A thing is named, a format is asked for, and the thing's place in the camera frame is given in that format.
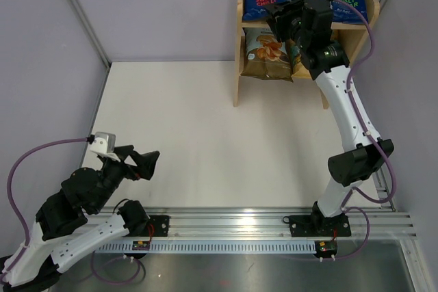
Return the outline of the olive light-blue chips bag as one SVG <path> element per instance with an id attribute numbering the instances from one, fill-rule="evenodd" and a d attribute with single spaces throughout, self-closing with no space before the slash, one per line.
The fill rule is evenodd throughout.
<path id="1" fill-rule="evenodd" d="M 293 81 L 284 42 L 270 28 L 244 28 L 245 57 L 242 76 L 262 80 Z"/>

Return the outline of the large kettle cooked chips bag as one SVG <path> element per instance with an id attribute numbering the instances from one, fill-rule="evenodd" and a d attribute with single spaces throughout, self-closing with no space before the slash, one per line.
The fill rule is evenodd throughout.
<path id="1" fill-rule="evenodd" d="M 292 40 L 286 42 L 287 54 L 292 68 L 292 78 L 311 79 L 310 72 L 301 62 L 300 49 Z"/>

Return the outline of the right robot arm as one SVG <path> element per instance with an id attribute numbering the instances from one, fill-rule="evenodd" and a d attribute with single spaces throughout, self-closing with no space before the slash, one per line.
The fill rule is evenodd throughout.
<path id="1" fill-rule="evenodd" d="M 333 0 L 289 0 L 266 6 L 267 23 L 279 42 L 298 47 L 303 66 L 325 95 L 342 140 L 343 153 L 328 159 L 330 181 L 308 215 L 283 221 L 293 237 L 349 237 L 346 205 L 360 185 L 388 163 L 393 142 L 369 121 L 352 80 L 350 60 L 332 38 Z"/>

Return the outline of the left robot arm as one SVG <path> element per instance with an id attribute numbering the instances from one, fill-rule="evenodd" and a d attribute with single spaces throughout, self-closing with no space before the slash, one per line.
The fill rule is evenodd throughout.
<path id="1" fill-rule="evenodd" d="M 4 291 L 45 291 L 82 258 L 120 237 L 154 231 L 150 216 L 138 200 L 127 200 L 102 224 L 72 238 L 101 212 L 123 180 L 151 180 L 160 153 L 140 154 L 132 145 L 99 155 L 102 168 L 79 168 L 62 182 L 36 213 L 25 241 L 13 255 L 3 258 Z"/>

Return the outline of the wooden two-tier shelf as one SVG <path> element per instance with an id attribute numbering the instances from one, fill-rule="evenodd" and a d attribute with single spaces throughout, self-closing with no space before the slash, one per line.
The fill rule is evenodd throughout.
<path id="1" fill-rule="evenodd" d="M 377 21 L 380 14 L 380 3 L 379 0 L 365 0 L 367 8 L 368 23 L 370 27 L 373 27 Z M 244 69 L 244 60 L 246 58 L 245 52 L 245 36 L 243 28 L 264 28 L 268 27 L 264 21 L 242 21 L 244 11 L 244 0 L 237 0 L 237 11 L 236 11 L 236 34 L 235 34 L 235 78 L 234 78 L 234 88 L 233 88 L 233 106 L 238 106 L 239 98 L 239 87 L 240 87 L 240 77 Z M 333 23 L 332 29 L 337 32 L 337 37 L 351 63 L 354 63 L 359 56 L 359 53 L 368 39 L 368 32 L 364 25 L 352 25 L 346 23 Z M 304 67 L 299 68 L 296 74 L 292 77 L 294 81 L 296 79 L 311 79 L 309 71 Z"/>

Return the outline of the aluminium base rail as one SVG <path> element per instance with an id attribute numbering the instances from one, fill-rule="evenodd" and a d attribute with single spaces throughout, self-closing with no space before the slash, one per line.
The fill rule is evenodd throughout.
<path id="1" fill-rule="evenodd" d="M 414 240 L 407 213 L 368 208 L 348 213 L 335 232 L 316 234 L 303 224 L 306 208 L 153 208 L 150 222 L 134 237 L 91 240 L 101 254 L 313 254 L 316 246 L 334 240 Z"/>

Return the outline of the aluminium corner frame post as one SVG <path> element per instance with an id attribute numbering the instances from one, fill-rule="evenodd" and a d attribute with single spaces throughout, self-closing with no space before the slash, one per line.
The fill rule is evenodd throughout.
<path id="1" fill-rule="evenodd" d="M 80 0 L 67 0 L 70 8 L 72 9 L 74 15 L 76 16 L 81 28 L 83 29 L 85 35 L 88 38 L 89 43 L 94 49 L 95 53 L 98 55 L 101 63 L 105 67 L 107 72 L 110 71 L 112 61 L 109 59 L 105 49 L 103 48 Z"/>

